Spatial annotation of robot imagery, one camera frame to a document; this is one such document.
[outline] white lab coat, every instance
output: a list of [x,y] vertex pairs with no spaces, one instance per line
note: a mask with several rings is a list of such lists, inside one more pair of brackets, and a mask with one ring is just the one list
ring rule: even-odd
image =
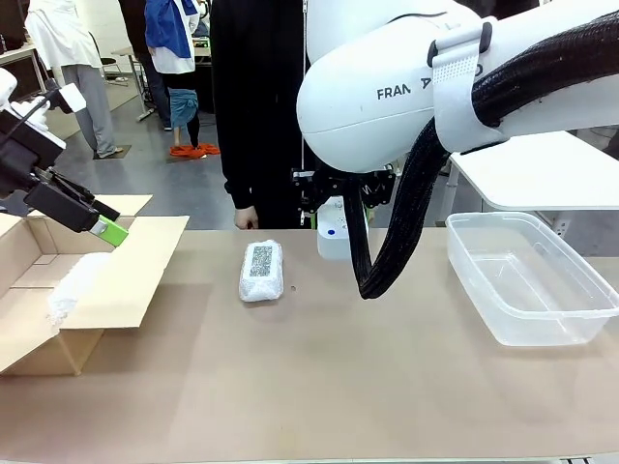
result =
[[185,34],[187,42],[190,45],[191,58],[179,58],[171,50],[164,46],[159,46],[151,50],[153,56],[153,65],[159,73],[163,74],[184,74],[195,71],[195,48],[193,47],[192,34],[197,29],[200,22],[200,8],[196,0],[192,0],[198,14],[186,15],[183,3],[181,0],[174,0],[176,8],[181,14],[183,25],[185,26]]
[[95,43],[77,16],[74,0],[31,0],[26,29],[49,70],[68,65],[102,66]]

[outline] person's hand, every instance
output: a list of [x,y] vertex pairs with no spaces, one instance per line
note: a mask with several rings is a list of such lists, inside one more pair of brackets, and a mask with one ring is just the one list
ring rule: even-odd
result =
[[234,224],[241,230],[257,229],[258,214],[253,206],[244,210],[236,210],[234,213]]

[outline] open cardboard box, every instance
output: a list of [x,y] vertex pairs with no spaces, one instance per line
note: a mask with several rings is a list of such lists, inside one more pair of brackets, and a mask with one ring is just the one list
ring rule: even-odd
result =
[[[0,372],[81,373],[105,329],[139,327],[188,217],[135,217],[150,195],[99,196],[129,227],[118,248],[33,212],[0,215]],[[111,252],[91,289],[54,329],[47,297],[85,253]]]

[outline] white wall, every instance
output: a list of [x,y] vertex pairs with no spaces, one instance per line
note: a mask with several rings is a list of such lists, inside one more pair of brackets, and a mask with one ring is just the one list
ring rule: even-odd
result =
[[75,0],[77,13],[95,36],[101,56],[115,58],[124,73],[131,68],[127,57],[112,55],[112,51],[131,45],[118,0]]

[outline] plastic container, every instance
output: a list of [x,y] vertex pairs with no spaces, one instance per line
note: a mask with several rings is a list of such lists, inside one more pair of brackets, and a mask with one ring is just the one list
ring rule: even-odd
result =
[[500,343],[588,343],[619,314],[617,292],[537,217],[452,215],[447,227],[449,259]]

